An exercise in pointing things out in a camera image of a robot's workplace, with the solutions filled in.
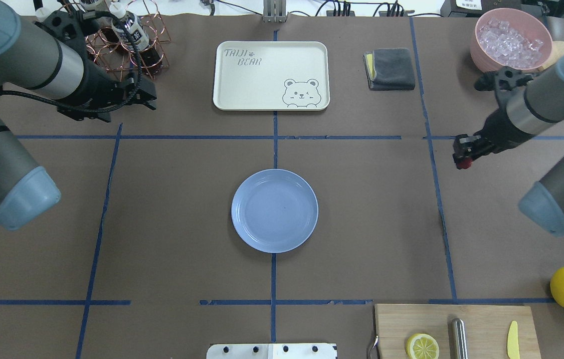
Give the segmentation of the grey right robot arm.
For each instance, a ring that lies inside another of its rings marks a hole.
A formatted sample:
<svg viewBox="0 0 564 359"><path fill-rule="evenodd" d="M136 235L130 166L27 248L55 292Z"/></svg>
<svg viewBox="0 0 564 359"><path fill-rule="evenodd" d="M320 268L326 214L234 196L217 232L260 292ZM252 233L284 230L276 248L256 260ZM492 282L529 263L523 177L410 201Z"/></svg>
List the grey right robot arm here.
<svg viewBox="0 0 564 359"><path fill-rule="evenodd" d="M494 92L497 108L481 130L455 137L452 157L459 170L480 157L543 139L547 130L564 121L564 55L537 73L509 66L487 71L476 80L475 89ZM518 207L544 231L564 236L564 155L531 186Z"/></svg>

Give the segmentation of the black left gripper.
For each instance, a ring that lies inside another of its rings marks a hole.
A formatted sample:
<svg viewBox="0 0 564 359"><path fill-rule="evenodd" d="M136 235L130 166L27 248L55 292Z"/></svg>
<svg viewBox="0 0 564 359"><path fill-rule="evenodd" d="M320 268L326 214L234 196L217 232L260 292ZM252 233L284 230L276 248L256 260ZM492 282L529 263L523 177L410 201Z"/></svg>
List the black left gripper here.
<svg viewBox="0 0 564 359"><path fill-rule="evenodd" d="M111 112L126 105L143 105L154 111L157 109L156 85L147 76L140 76L138 83L133 75L115 84L113 89L101 95L93 95L84 105L76 105L76 109L58 106L57 111L75 121L86 119L111 122Z"/></svg>

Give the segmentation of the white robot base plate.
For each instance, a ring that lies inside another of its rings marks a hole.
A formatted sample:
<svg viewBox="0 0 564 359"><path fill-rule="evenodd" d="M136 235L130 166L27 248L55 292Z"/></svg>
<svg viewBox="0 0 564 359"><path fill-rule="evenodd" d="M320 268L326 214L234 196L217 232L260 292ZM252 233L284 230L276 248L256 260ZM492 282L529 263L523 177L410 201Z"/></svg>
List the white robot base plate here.
<svg viewBox="0 0 564 359"><path fill-rule="evenodd" d="M249 343L212 345L207 359L337 359L336 344Z"/></svg>

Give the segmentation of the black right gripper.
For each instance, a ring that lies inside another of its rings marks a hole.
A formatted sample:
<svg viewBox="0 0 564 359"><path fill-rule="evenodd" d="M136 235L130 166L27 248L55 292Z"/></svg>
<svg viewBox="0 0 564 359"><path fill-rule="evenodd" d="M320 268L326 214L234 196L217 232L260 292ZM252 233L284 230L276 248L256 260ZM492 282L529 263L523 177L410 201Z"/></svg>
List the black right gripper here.
<svg viewBox="0 0 564 359"><path fill-rule="evenodd" d="M453 161L458 170L467 170L469 168L469 158L476 159L491 154L494 150L494 144L480 132L469 136L468 134L457 135L453 141Z"/></svg>

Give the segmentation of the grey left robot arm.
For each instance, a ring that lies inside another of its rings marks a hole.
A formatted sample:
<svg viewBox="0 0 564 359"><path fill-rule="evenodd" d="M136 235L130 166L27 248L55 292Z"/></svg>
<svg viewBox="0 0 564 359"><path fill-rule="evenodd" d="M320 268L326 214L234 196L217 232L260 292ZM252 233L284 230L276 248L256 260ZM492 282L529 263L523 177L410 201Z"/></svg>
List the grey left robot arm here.
<svg viewBox="0 0 564 359"><path fill-rule="evenodd" d="M102 30L104 19L122 29L123 6L35 6L36 19L28 20L0 0L0 99L48 105L75 121L109 122L127 105L156 107L156 87L139 67L116 80L89 56L86 37ZM0 227L18 230L60 199L45 167L0 117Z"/></svg>

